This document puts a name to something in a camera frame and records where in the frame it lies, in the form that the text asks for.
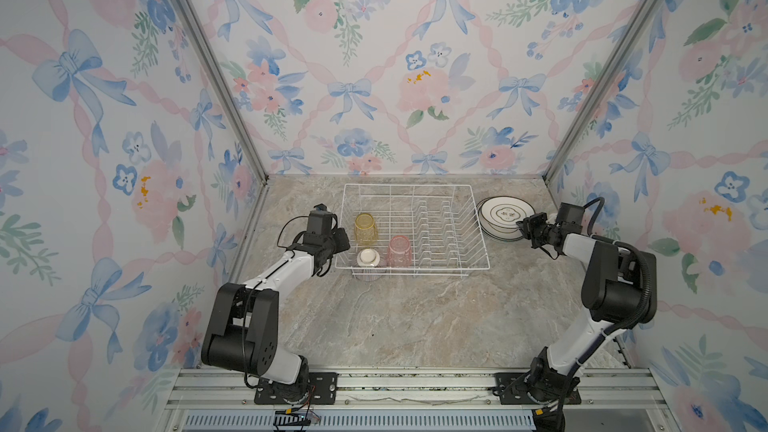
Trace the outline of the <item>pink ribbed glass cup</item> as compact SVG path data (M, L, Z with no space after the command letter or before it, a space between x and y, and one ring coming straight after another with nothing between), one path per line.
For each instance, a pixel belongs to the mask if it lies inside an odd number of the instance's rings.
M405 235L393 236L388 245L387 265L395 269L407 269L413 265L413 250L410 239Z

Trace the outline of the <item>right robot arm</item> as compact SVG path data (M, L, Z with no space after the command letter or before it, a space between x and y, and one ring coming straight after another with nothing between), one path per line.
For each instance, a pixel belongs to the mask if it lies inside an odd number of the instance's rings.
M575 259L585 267L581 312L566 333L544 348L531 363L528 381L546 376L574 377L602 345L657 311L657 257L650 252L594 233L584 233L580 213L560 214L554 223L536 213L517 223L534 249L551 247L557 258Z

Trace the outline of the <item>yellow ribbed glass cup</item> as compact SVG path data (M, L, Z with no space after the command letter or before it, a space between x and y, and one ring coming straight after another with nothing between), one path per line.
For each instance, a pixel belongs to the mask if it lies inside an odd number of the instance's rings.
M379 233L374 216L368 212L359 213L354 221L356 244L361 247L374 247Z

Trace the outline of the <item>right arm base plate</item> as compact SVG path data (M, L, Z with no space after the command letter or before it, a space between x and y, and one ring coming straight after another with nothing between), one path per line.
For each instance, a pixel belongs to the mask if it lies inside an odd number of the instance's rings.
M491 392L502 405L550 406L559 400L566 386L566 376L558 373L546 373L534 380L528 372L499 372L494 380Z

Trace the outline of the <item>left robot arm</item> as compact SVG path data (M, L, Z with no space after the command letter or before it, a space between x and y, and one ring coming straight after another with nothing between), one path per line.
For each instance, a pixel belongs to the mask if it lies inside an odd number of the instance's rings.
M280 259L254 279L228 282L216 293L201 348L203 364L282 385L304 384L304 358L279 344L280 302L318 278L333 257L350 249L343 228L306 231Z

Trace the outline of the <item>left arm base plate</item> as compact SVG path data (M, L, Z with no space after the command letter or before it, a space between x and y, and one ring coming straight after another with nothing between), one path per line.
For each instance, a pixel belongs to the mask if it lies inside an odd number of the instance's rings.
M293 384L261 379L255 389L256 405L334 405L339 374L335 372L300 373Z

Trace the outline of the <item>white wire dish rack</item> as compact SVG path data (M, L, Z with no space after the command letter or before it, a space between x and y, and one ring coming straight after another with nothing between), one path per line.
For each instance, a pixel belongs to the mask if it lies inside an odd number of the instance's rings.
M368 212L376 220L378 241L374 247L356 244L354 221ZM478 219L473 189L464 184L360 184L344 186L341 226L351 248L334 259L338 270L358 278L381 276L457 276L490 269L485 238ZM387 265L393 236L405 235L412 244L413 265L407 269ZM381 255L378 268L364 273L356 265L357 253L373 248Z

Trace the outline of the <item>white front plate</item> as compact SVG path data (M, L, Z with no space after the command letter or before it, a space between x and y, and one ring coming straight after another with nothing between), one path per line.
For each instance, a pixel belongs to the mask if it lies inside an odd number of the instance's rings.
M522 240L518 223L536 213L531 204L512 196L487 197L477 204L477 212L482 231L503 242Z

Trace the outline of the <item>small white ceramic bowl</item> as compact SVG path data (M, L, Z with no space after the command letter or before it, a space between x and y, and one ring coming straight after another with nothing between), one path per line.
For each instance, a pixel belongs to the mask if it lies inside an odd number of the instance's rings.
M378 268L380 263L381 255L373 248L365 248L357 253L356 265L364 273L369 273L371 270Z

